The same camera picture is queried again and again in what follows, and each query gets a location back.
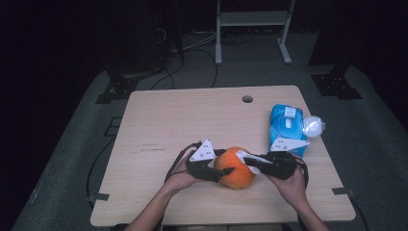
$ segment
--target shelf leg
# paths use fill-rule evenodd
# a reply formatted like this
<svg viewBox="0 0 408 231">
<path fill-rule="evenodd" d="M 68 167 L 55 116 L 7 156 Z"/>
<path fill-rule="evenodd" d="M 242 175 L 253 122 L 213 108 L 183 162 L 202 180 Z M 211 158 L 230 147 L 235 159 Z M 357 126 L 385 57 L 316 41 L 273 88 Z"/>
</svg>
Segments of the shelf leg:
<svg viewBox="0 0 408 231">
<path fill-rule="evenodd" d="M 289 26 L 291 25 L 291 20 L 292 20 L 292 14 L 293 14 L 293 9 L 294 9 L 294 2 L 295 0 L 291 1 L 291 4 L 288 9 L 288 14 L 285 19 L 285 26 L 283 27 L 283 35 L 282 38 L 278 39 L 278 45 L 279 49 L 282 53 L 283 59 L 285 61 L 285 64 L 292 64 L 292 59 L 289 56 L 288 49 L 286 48 L 285 42 L 286 42 L 286 37 L 289 32 Z"/>
<path fill-rule="evenodd" d="M 222 52 L 221 52 L 221 8 L 220 0 L 217 0 L 217 40 L 216 40 L 216 64 L 222 64 Z"/>
</svg>

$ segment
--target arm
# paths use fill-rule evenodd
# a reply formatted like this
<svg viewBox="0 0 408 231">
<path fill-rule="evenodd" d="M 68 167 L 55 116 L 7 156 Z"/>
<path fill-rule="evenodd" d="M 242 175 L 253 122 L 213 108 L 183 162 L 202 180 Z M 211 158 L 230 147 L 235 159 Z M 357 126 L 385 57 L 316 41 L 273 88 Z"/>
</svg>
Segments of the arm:
<svg viewBox="0 0 408 231">
<path fill-rule="evenodd" d="M 201 181 L 186 172 L 185 161 L 186 158 L 181 160 L 173 175 L 168 178 L 143 211 L 126 227 L 125 231 L 151 231 L 165 213 L 170 199 L 181 190 Z"/>
<path fill-rule="evenodd" d="M 297 167 L 293 176 L 287 180 L 280 180 L 269 175 L 266 175 L 266 177 L 276 186 L 286 202 L 299 214 L 308 230 L 329 230 L 307 200 L 301 167 Z"/>
</svg>

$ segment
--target orange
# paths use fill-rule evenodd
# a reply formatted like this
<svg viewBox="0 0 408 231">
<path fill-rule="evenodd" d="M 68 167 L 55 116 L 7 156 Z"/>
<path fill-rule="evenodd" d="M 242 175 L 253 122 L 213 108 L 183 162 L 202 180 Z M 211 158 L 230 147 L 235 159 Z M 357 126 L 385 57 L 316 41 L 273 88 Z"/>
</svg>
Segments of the orange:
<svg viewBox="0 0 408 231">
<path fill-rule="evenodd" d="M 214 168 L 223 170 L 228 167 L 234 167 L 235 169 L 228 175 L 222 176 L 220 182 L 229 188 L 240 190 L 248 187 L 255 179 L 255 174 L 249 170 L 248 166 L 243 164 L 240 159 L 235 155 L 239 150 L 243 150 L 249 153 L 247 150 L 241 147 L 229 147 L 227 151 L 217 156 L 214 160 Z"/>
</svg>

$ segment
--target blue package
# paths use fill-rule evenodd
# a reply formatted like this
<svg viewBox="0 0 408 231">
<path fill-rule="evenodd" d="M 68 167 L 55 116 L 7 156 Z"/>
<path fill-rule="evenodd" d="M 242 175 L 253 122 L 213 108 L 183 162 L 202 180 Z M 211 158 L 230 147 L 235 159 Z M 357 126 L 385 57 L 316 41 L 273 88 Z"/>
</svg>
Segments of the blue package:
<svg viewBox="0 0 408 231">
<path fill-rule="evenodd" d="M 269 147 L 277 137 L 307 141 L 303 134 L 303 112 L 288 105 L 276 104 L 270 113 Z M 306 146 L 289 152 L 303 158 Z"/>
</svg>

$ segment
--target white object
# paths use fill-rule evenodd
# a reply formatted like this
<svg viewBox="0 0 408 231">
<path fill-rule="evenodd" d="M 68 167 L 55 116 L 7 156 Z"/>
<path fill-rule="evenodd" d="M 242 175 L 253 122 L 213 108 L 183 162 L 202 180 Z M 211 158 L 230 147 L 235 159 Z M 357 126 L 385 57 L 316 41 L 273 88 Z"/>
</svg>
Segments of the white object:
<svg viewBox="0 0 408 231">
<path fill-rule="evenodd" d="M 287 138 L 276 138 L 270 146 L 270 151 L 290 151 L 298 147 L 309 145 L 309 141 L 293 140 Z"/>
<path fill-rule="evenodd" d="M 295 117 L 296 117 L 296 109 L 291 108 L 291 107 L 286 107 L 284 118 L 286 119 L 285 126 L 287 128 L 292 128 L 292 119 Z"/>
<path fill-rule="evenodd" d="M 325 123 L 317 116 L 309 116 L 303 119 L 303 134 L 308 138 L 321 135 L 325 129 Z"/>
<path fill-rule="evenodd" d="M 273 164 L 272 162 L 267 161 L 267 160 L 265 160 L 264 158 L 257 157 L 257 156 L 254 156 L 254 155 L 250 155 L 250 154 L 246 153 L 246 152 L 243 151 L 243 150 L 239 150 L 238 152 L 235 153 L 235 155 L 238 157 L 238 159 L 240 159 L 241 163 L 243 163 L 243 164 L 245 164 L 245 160 L 243 159 L 244 157 L 250 158 L 250 159 L 255 159 L 255 160 L 257 160 L 257 161 L 264 162 L 264 163 Z M 257 174 L 257 175 L 258 175 L 258 174 L 261 173 L 261 171 L 260 171 L 257 167 L 251 167 L 251 166 L 247 166 L 247 167 L 248 167 L 249 170 L 251 170 L 252 173 L 254 173 L 254 174 Z"/>
<path fill-rule="evenodd" d="M 205 140 L 203 144 L 190 157 L 191 162 L 213 160 L 216 157 L 213 145 L 210 140 Z"/>
</svg>

